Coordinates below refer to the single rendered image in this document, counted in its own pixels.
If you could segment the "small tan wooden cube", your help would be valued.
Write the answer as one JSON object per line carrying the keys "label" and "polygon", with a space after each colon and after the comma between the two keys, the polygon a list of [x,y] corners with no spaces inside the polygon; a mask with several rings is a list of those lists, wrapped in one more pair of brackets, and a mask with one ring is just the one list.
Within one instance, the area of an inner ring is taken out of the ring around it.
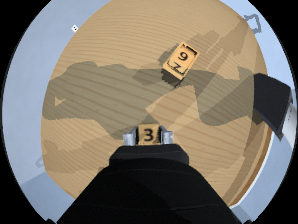
{"label": "small tan wooden cube", "polygon": [[179,47],[171,56],[168,65],[179,71],[181,74],[188,68],[194,56]]}
{"label": "small tan wooden cube", "polygon": [[139,145],[159,144],[159,124],[140,123],[138,125]]}

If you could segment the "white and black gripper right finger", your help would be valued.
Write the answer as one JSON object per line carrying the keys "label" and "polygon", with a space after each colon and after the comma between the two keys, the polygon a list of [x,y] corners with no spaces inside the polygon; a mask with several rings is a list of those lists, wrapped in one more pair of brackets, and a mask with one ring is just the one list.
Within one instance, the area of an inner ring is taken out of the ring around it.
{"label": "white and black gripper right finger", "polygon": [[167,131],[162,125],[159,126],[159,142],[160,144],[173,144],[173,132]]}

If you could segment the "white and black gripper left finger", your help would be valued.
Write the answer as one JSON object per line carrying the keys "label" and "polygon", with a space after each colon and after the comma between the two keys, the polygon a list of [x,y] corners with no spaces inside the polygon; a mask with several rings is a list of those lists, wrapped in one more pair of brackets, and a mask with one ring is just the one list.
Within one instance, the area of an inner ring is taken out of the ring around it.
{"label": "white and black gripper left finger", "polygon": [[129,133],[123,134],[124,145],[134,146],[139,143],[138,126],[134,127]]}

